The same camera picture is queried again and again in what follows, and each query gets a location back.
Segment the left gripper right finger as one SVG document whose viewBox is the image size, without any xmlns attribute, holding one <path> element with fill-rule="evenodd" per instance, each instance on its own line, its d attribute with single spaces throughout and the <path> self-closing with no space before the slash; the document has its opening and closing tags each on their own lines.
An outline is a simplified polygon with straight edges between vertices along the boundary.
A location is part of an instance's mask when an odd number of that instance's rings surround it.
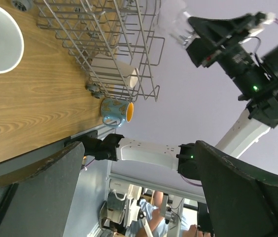
<svg viewBox="0 0 278 237">
<path fill-rule="evenodd" d="M 195 159 L 217 237 L 278 237 L 278 175 L 204 141 Z"/>
</svg>

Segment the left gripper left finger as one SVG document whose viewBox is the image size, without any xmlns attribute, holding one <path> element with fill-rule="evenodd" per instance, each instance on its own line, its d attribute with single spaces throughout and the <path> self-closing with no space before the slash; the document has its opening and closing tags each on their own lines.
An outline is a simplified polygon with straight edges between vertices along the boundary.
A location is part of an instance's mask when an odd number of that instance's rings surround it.
<svg viewBox="0 0 278 237">
<path fill-rule="evenodd" d="M 0 237 L 63 236 L 84 151 L 74 142 L 0 176 Z"/>
</svg>

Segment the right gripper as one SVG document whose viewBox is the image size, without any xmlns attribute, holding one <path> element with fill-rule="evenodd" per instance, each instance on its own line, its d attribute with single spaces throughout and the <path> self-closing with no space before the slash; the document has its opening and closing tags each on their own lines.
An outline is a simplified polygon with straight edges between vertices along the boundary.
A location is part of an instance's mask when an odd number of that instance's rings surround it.
<svg viewBox="0 0 278 237">
<path fill-rule="evenodd" d="M 208 68 L 215 62 L 222 68 L 242 68 L 243 47 L 240 42 L 266 19 L 267 15 L 263 12 L 232 19 L 191 16 L 187 22 L 199 38 L 194 39 L 185 51 L 197 68 Z"/>
</svg>

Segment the clear plastic cup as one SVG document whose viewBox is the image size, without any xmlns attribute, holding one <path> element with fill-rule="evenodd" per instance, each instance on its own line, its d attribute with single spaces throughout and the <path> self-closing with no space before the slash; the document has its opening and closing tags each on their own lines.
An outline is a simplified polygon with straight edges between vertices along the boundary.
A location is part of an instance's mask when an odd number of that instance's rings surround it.
<svg viewBox="0 0 278 237">
<path fill-rule="evenodd" d="M 187 49 L 198 37 L 188 23 L 192 17 L 185 0 L 162 0 L 153 22 L 154 31 L 163 37 L 171 37 L 180 47 Z"/>
</svg>

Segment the beige plastic cup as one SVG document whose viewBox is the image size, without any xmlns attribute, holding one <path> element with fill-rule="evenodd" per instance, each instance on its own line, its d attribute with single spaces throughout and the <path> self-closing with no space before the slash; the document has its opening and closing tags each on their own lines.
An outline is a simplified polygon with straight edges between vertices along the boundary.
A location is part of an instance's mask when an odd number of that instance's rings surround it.
<svg viewBox="0 0 278 237">
<path fill-rule="evenodd" d="M 125 86 L 132 89 L 138 82 L 136 68 L 110 56 L 97 54 L 91 63 L 90 76 L 94 81 Z"/>
</svg>

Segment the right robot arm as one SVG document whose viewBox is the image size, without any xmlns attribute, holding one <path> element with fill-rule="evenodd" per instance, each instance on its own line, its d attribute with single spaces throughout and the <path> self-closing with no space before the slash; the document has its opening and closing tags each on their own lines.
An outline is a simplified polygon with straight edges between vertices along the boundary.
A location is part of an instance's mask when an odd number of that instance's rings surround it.
<svg viewBox="0 0 278 237">
<path fill-rule="evenodd" d="M 263 25 L 277 21 L 271 13 L 258 12 L 233 19 L 206 19 L 186 10 L 165 14 L 169 35 L 187 52 L 196 67 L 218 63 L 241 91 L 238 99 L 247 106 L 238 120 L 216 144 L 222 152 L 238 158 L 261 136 L 278 125 L 278 46 L 259 58 L 242 44 L 255 38 Z M 177 171 L 198 180 L 195 144 L 161 146 L 109 134 L 103 140 L 84 137 L 85 155 L 96 160 L 132 160 Z"/>
</svg>

